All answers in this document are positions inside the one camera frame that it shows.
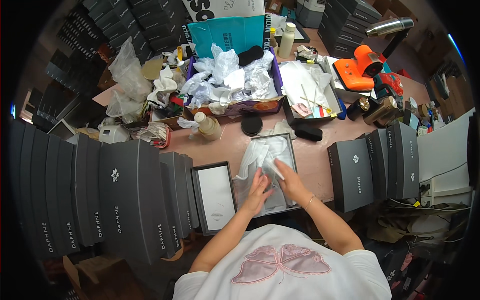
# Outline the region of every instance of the white cloth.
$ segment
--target white cloth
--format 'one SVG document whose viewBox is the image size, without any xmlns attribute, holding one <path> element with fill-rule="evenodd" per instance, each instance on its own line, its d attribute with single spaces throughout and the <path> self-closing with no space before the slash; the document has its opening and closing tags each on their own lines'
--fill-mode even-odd
<svg viewBox="0 0 480 300">
<path fill-rule="evenodd" d="M 173 300 L 391 297 L 373 252 L 354 250 L 342 256 L 280 225 L 250 231 L 210 273 L 193 272 L 180 277 L 173 294 Z"/>
</svg>

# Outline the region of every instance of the plastic wrap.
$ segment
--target plastic wrap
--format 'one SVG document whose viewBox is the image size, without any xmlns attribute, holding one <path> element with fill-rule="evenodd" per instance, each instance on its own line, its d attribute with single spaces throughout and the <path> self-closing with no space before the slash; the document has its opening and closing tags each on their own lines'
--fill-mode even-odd
<svg viewBox="0 0 480 300">
<path fill-rule="evenodd" d="M 209 82 L 221 85 L 225 77 L 239 69 L 239 57 L 234 49 L 224 52 L 215 43 L 212 43 L 212 53 L 215 59 L 215 67 Z"/>
<path fill-rule="evenodd" d="M 112 79 L 120 84 L 128 97 L 137 102 L 145 101 L 150 94 L 152 84 L 142 75 L 142 67 L 135 56 L 131 36 L 123 43 L 120 52 L 108 69 L 112 73 Z"/>
<path fill-rule="evenodd" d="M 140 112 L 143 105 L 129 98 L 125 93 L 117 89 L 110 92 L 110 103 L 106 114 L 109 117 L 122 117 L 130 113 Z"/>
</svg>

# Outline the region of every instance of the white paper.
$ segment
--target white paper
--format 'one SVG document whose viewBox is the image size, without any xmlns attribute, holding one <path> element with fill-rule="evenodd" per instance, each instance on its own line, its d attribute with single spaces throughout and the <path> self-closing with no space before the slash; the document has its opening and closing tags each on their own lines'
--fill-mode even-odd
<svg viewBox="0 0 480 300">
<path fill-rule="evenodd" d="M 228 167 L 198 171 L 208 230 L 220 230 L 235 214 Z"/>
</svg>

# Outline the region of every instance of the flower logo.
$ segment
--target flower logo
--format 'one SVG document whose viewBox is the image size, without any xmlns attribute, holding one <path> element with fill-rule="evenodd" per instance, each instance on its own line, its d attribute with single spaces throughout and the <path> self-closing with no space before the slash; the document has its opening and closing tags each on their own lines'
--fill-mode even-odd
<svg viewBox="0 0 480 300">
<path fill-rule="evenodd" d="M 113 169 L 112 175 L 110 175 L 112 177 L 112 181 L 113 182 L 119 181 L 119 175 L 120 174 L 117 172 L 117 168 Z"/>
</svg>

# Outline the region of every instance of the person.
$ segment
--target person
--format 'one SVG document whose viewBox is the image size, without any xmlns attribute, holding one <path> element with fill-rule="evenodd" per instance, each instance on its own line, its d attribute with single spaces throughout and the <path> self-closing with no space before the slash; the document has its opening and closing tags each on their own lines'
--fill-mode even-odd
<svg viewBox="0 0 480 300">
<path fill-rule="evenodd" d="M 272 189 L 259 168 L 248 199 L 200 251 L 175 284 L 174 300 L 391 299 L 377 257 L 364 250 L 345 221 L 309 192 L 290 167 L 275 160 L 282 191 L 312 217 L 332 250 L 280 225 L 245 232 Z"/>
</svg>

